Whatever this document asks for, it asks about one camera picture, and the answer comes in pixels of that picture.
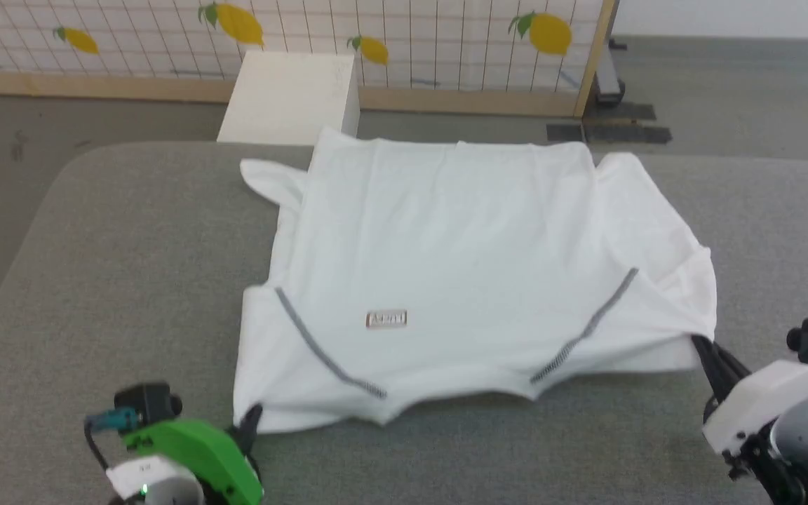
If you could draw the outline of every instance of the wooden frame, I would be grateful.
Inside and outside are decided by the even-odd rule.
[[[615,0],[603,0],[591,54],[577,94],[362,87],[361,109],[581,118],[591,93],[600,52],[607,43],[607,28],[614,4]],[[233,81],[0,72],[0,95],[228,103],[233,86]]]

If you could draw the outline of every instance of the white fabric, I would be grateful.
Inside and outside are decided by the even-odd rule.
[[[280,208],[269,279],[244,293],[234,391],[236,421],[263,404],[261,432],[384,423],[483,391],[535,399],[576,374],[682,370],[699,363],[686,336],[714,335],[709,249],[632,154],[595,168],[577,143],[325,130],[309,172],[259,160],[241,172]],[[383,310],[406,310],[407,325],[368,328]]]

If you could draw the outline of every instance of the gray floor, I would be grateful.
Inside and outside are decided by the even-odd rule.
[[[808,159],[808,46],[631,41],[618,54],[626,100],[653,103],[666,146],[595,150]],[[798,58],[788,58],[796,54]],[[0,97],[0,282],[61,167],[94,147],[212,140],[223,106]],[[547,119],[365,112],[362,137],[548,143]],[[58,238],[52,237],[52,247]]]

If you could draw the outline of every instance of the wire grid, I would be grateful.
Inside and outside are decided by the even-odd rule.
[[[199,20],[209,0],[0,0],[0,70],[234,79],[245,51],[354,53],[381,41],[387,65],[357,51],[365,86],[577,92],[602,0],[228,0],[253,13],[263,46]],[[573,33],[565,57],[539,53],[514,16],[551,13]],[[98,54],[61,41],[58,27],[94,39]]]

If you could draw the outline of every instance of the white box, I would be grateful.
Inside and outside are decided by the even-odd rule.
[[[354,58],[248,51],[217,141],[313,146],[323,127],[356,135]]]

